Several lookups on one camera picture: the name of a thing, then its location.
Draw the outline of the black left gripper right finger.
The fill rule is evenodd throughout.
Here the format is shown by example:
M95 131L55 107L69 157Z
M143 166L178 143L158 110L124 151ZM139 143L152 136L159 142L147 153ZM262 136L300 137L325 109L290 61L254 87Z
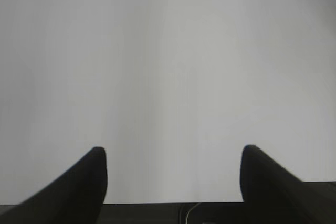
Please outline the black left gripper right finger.
M256 145L245 146L241 158L249 223L335 223L335 182L303 182Z

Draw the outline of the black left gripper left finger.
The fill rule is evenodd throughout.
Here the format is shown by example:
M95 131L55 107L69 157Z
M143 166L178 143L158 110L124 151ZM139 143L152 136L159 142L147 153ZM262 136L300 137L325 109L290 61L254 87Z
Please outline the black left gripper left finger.
M96 223L108 186L107 158L94 147L60 177L1 214L1 223Z

